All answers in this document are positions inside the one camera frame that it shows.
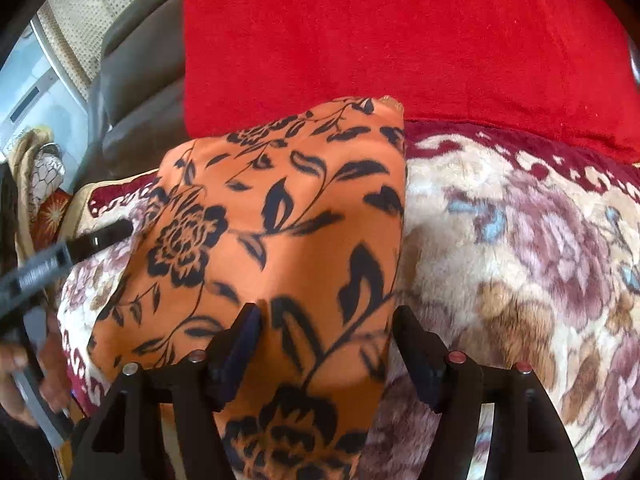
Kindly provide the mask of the person's left hand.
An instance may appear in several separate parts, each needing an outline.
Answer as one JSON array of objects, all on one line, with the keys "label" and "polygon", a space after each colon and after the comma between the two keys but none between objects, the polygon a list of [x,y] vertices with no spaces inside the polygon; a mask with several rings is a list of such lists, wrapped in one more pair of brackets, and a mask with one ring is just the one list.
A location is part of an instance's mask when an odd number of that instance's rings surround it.
[{"label": "person's left hand", "polygon": [[70,435],[73,422],[64,413],[70,404],[70,378],[62,336],[53,328],[39,350],[29,347],[25,333],[6,334],[1,343],[1,407],[27,426],[39,427],[52,443]]}]

